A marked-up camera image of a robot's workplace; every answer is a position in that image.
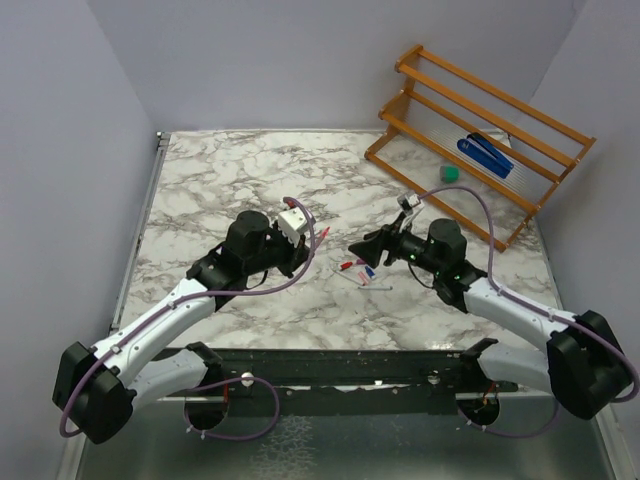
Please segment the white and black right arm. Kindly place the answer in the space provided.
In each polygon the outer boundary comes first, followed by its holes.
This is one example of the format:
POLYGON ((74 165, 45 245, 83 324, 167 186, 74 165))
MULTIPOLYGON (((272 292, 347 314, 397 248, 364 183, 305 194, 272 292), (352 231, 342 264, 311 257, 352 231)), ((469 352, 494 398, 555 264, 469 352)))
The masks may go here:
POLYGON ((349 251, 368 266, 397 260, 432 274, 437 296, 459 311, 485 318, 531 344, 517 349, 489 341, 459 367, 461 383, 481 391, 508 381, 551 394, 575 417, 589 420, 638 390, 638 375, 604 317, 540 304, 491 280, 466 258, 466 238, 449 219, 433 221, 426 238, 398 222, 366 234, 349 251))

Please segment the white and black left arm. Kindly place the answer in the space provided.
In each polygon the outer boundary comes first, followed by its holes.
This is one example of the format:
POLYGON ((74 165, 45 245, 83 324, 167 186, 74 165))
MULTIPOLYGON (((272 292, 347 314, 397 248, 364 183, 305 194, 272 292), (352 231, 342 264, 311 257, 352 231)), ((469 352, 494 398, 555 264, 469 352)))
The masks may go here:
POLYGON ((160 398, 259 383, 251 371, 232 374, 202 343, 164 359, 158 356, 230 300, 260 295, 248 286, 251 276, 277 269, 293 285, 304 275, 316 249, 315 219, 305 207, 293 201, 287 205, 275 220, 258 211, 241 212, 225 239, 196 260, 157 305, 93 346, 75 342, 63 352, 52 395, 62 411, 63 437, 83 434, 99 445, 114 437, 134 412, 160 398))

